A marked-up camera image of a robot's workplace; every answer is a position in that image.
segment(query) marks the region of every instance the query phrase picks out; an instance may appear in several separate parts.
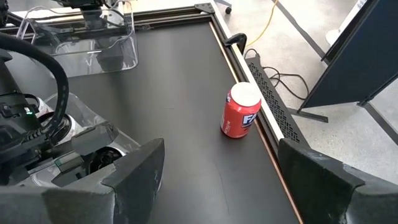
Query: black table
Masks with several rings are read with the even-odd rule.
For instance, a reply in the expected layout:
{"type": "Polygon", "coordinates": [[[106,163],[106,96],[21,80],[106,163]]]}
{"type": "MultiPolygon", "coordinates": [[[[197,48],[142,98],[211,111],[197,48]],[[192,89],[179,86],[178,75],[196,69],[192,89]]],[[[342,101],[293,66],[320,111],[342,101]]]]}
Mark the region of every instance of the black table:
{"type": "MultiPolygon", "coordinates": [[[[70,78],[70,91],[139,143],[165,139],[149,223],[298,223],[256,127],[238,140],[220,131],[235,80],[209,23],[140,31],[137,41],[135,69],[70,78]]],[[[13,56],[22,91],[56,92],[48,74],[13,56]]]]}

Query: can label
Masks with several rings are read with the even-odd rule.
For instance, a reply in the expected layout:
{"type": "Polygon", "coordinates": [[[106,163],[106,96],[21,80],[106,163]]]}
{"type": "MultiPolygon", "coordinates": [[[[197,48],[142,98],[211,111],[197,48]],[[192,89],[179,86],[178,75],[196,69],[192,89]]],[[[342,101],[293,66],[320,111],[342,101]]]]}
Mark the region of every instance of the can label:
{"type": "Polygon", "coordinates": [[[221,130],[231,138],[245,136],[256,119],[261,108],[261,100],[253,106],[241,106],[234,101],[231,91],[228,92],[223,114],[221,116],[221,130]]]}

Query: white can lid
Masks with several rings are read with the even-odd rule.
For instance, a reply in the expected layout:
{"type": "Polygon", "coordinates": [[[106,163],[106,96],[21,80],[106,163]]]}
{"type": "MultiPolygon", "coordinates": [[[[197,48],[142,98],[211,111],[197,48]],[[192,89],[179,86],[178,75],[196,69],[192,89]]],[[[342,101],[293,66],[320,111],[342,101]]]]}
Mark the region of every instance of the white can lid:
{"type": "Polygon", "coordinates": [[[235,84],[231,89],[232,99],[241,106],[254,106],[261,100],[261,93],[256,85],[248,82],[235,84]]]}

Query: red can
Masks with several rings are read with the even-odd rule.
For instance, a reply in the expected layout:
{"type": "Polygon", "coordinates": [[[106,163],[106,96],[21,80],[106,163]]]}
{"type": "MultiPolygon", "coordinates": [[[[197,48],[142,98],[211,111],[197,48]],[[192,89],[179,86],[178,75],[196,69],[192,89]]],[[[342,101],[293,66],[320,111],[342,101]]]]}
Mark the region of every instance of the red can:
{"type": "Polygon", "coordinates": [[[257,86],[240,82],[228,92],[221,130],[231,138],[245,136],[261,108],[261,93],[257,86]]]}

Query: gray concrete floor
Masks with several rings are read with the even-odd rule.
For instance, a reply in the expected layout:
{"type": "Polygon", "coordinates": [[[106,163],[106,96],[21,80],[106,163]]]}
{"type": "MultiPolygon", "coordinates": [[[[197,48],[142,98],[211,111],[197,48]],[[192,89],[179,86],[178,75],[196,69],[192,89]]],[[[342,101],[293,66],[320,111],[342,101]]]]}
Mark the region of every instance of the gray concrete floor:
{"type": "MultiPolygon", "coordinates": [[[[231,15],[225,15],[231,33],[244,32],[249,41],[265,26],[273,2],[271,0],[230,0],[231,15]]],[[[325,34],[337,29],[357,0],[280,0],[297,23],[326,52],[330,47],[325,34]]],[[[266,33],[252,46],[261,55],[263,66],[277,68],[282,73],[298,73],[310,89],[318,81],[326,65],[278,9],[266,33]]],[[[298,78],[284,78],[300,96],[306,91],[298,78]]],[[[398,94],[393,83],[373,100],[373,104],[398,128],[397,103],[391,97],[398,94]]],[[[286,106],[298,108],[302,100],[292,96],[283,86],[277,91],[286,106]]],[[[329,117],[321,123],[294,116],[312,148],[341,160],[372,175],[398,184],[398,146],[363,108],[355,103],[310,108],[305,111],[329,117]]]]}

